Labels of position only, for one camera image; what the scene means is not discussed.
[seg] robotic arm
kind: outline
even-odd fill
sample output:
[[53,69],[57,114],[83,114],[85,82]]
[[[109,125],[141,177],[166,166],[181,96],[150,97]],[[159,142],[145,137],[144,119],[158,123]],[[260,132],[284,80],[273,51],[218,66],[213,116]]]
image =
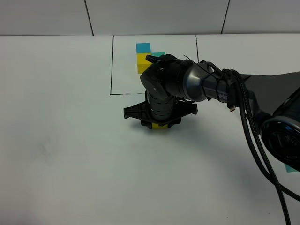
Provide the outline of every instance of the robotic arm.
[[[300,196],[282,186],[272,169],[259,135],[268,151],[300,171],[300,72],[284,75],[243,75],[220,70],[211,62],[179,60],[172,55],[150,56],[141,75],[146,89],[144,102],[124,108],[124,118],[139,119],[149,128],[171,127],[181,118],[197,114],[194,102],[217,99],[230,111],[240,108],[242,125],[251,153],[264,176],[276,187],[287,225],[291,224],[283,192]],[[248,122],[267,167],[252,142]]]

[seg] black cable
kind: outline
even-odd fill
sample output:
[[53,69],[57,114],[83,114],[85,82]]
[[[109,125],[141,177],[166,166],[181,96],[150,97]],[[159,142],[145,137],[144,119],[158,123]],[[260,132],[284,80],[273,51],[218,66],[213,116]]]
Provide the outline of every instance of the black cable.
[[286,222],[287,225],[291,225],[289,212],[288,212],[288,209],[287,209],[287,206],[286,206],[286,203],[285,203],[285,197],[284,197],[284,195],[282,193],[282,189],[281,189],[281,184],[279,184],[279,181],[276,177],[276,174],[273,171],[273,168],[272,168],[272,166],[269,162],[269,159],[268,159],[268,157],[267,157],[267,155],[266,155],[266,153],[263,149],[262,143],[261,143],[261,141],[259,139],[259,136],[258,136],[258,132],[257,132],[257,130],[255,128],[255,125],[254,125],[253,116],[252,116],[252,113],[251,113],[250,103],[249,103],[249,99],[248,99],[248,91],[246,89],[244,80],[241,78],[240,74],[237,73],[237,72],[235,72],[235,77],[237,78],[238,83],[239,83],[239,85],[236,85],[236,87],[237,87],[238,92],[239,92],[240,114],[241,114],[241,118],[242,118],[242,124],[243,124],[243,128],[244,128],[247,143],[248,143],[249,148],[251,150],[255,150],[255,147],[254,147],[253,142],[251,140],[249,127],[248,127],[248,124],[247,124],[245,108],[246,108],[246,111],[247,111],[248,121],[249,121],[251,130],[252,130],[252,133],[253,133],[253,137],[254,137],[255,142],[258,146],[258,149],[259,149],[259,152],[262,156],[262,159],[264,160],[264,162],[267,166],[267,169],[269,170],[272,181],[274,182],[273,184],[275,185],[275,188],[277,190],[277,193],[278,193],[278,196],[279,196],[279,199],[280,199],[280,203],[281,203],[281,206],[282,206],[282,210],[283,210],[283,213],[284,213],[285,222]]

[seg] table surface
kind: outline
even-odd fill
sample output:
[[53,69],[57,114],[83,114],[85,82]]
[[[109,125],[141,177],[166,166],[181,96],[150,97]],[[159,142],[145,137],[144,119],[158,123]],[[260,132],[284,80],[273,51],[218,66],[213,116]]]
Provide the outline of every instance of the table surface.
[[[198,115],[180,125],[149,130],[125,120],[122,108],[144,100],[136,94],[143,91],[136,43],[193,60],[198,50],[199,60],[220,68],[274,75],[300,71],[299,40],[123,36],[113,44],[113,37],[1,37],[0,221],[284,224],[276,190],[250,154],[237,110],[204,101]],[[270,161],[280,182],[299,194],[300,174]],[[299,224],[300,203],[286,201]]]

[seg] yellow block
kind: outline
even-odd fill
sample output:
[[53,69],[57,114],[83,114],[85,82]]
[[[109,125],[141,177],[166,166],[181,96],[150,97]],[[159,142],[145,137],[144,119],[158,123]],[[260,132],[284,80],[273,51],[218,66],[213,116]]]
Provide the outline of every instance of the yellow block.
[[150,65],[151,63],[146,60],[146,56],[151,55],[151,53],[139,53],[136,54],[137,58],[137,72],[142,74]]
[[168,128],[167,124],[160,127],[158,124],[152,123],[152,129],[165,129],[165,128]]

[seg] cyan block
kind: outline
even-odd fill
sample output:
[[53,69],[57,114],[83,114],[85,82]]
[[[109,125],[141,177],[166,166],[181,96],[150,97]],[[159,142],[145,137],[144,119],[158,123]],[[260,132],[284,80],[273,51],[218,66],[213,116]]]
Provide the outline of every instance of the cyan block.
[[153,52],[153,53],[151,53],[151,55],[159,57],[161,55],[165,55],[165,52]]
[[286,164],[285,164],[285,169],[286,169],[286,171],[287,171],[288,173],[290,173],[290,172],[298,172],[297,170],[295,170],[294,168],[291,168],[290,166],[288,166],[288,165],[286,165]]
[[150,53],[150,43],[137,43],[136,44],[136,53]]

